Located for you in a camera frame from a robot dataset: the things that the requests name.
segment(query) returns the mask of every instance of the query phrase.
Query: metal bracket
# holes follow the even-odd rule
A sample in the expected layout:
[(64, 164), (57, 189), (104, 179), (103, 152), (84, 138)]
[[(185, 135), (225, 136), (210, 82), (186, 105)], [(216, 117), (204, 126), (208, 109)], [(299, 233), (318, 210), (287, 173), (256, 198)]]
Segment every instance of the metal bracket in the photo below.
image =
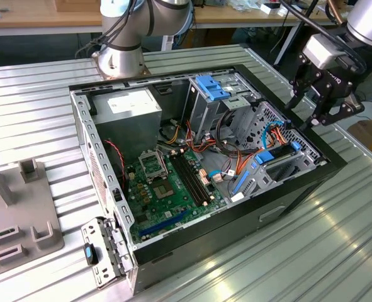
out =
[(134, 267), (127, 249), (127, 243), (119, 228), (115, 228), (115, 221), (105, 218), (94, 218), (82, 228), (82, 237), (87, 246), (92, 246), (96, 255), (86, 250), (87, 258), (92, 261), (93, 275), (97, 287), (105, 286), (125, 276)]

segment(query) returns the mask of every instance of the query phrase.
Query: metal work table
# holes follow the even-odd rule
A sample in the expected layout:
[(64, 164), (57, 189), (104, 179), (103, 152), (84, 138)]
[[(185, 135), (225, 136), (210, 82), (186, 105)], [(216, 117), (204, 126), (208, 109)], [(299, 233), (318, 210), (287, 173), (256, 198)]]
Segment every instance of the metal work table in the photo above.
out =
[[(283, 101), (288, 83), (239, 46), (145, 55), (151, 73), (245, 64)], [(65, 247), (0, 274), (0, 301), (125, 301), (126, 281), (98, 291), (80, 226), (102, 215), (78, 147), (67, 86), (101, 79), (91, 60), (0, 68), (0, 168), (45, 163)], [(310, 102), (296, 112), (309, 114)], [(318, 128), (349, 162), (298, 209), (132, 301), (372, 301), (372, 155), (339, 126)]]

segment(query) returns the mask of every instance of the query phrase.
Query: chip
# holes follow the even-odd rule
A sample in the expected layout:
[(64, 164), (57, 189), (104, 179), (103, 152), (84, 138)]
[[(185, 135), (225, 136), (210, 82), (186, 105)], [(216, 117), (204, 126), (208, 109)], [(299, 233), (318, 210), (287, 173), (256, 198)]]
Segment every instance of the chip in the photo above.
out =
[(154, 189), (154, 192), (159, 199), (174, 194), (171, 183), (167, 179), (160, 179), (158, 181), (154, 181), (152, 183), (152, 188)]
[(140, 215), (140, 216), (138, 216), (138, 217), (135, 217), (135, 220), (136, 220), (138, 223), (141, 223), (141, 222), (145, 222), (145, 221), (147, 221), (148, 218), (147, 218), (147, 215), (142, 214), (142, 215)]

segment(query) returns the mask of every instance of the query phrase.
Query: red wire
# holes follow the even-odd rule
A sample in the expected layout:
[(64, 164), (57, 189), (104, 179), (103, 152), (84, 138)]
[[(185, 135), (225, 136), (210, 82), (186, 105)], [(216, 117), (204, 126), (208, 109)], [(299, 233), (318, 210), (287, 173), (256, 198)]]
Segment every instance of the red wire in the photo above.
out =
[(114, 143), (112, 143), (111, 141), (109, 140), (104, 140), (106, 143), (108, 143), (109, 145), (111, 145), (118, 153), (118, 156), (120, 157), (120, 160), (121, 160), (121, 167), (123, 168), (123, 188), (124, 188), (124, 184), (125, 184), (125, 177), (124, 177), (124, 160), (123, 160), (123, 156), (121, 154), (121, 152), (118, 150), (118, 148), (116, 147), (116, 145)]

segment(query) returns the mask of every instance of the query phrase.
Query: connector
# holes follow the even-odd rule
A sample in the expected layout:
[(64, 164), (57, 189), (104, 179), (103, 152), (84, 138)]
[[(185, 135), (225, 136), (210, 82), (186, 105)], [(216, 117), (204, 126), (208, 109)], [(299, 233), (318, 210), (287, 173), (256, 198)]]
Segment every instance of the connector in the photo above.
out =
[(175, 127), (179, 126), (178, 121), (176, 121), (176, 120), (174, 120), (174, 119), (172, 119), (172, 118), (171, 118), (170, 122), (171, 122), (171, 124), (172, 124), (173, 126), (175, 126)]
[(222, 182), (222, 181), (223, 181), (222, 176), (221, 176), (220, 173), (215, 174), (214, 176), (211, 177), (211, 179), (212, 179), (213, 182), (215, 182), (215, 183), (218, 183), (218, 182)]

